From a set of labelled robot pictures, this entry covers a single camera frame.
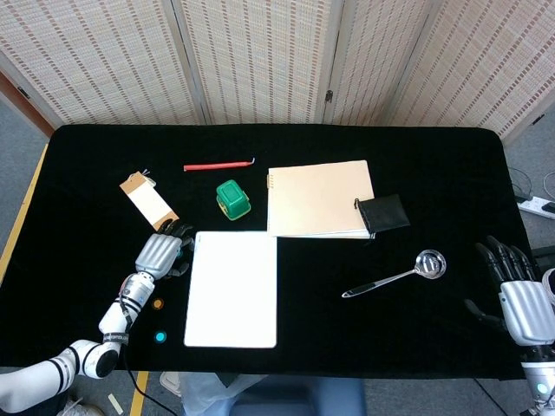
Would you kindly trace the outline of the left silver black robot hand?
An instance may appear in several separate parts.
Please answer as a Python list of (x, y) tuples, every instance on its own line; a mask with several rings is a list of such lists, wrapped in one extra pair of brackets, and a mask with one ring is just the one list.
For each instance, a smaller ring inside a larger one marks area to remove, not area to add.
[(135, 260), (135, 270), (154, 281), (183, 276), (190, 268), (186, 251), (193, 251), (193, 227), (180, 219), (166, 219), (147, 240)]

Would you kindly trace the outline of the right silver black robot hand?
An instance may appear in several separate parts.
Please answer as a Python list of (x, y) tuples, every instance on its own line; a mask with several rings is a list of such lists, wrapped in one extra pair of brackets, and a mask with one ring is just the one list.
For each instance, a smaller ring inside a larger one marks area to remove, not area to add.
[(507, 332), (520, 347), (553, 345), (553, 304), (528, 256), (491, 235), (475, 247), (493, 280), (503, 316), (486, 314), (470, 299), (464, 301), (467, 310), (479, 322)]

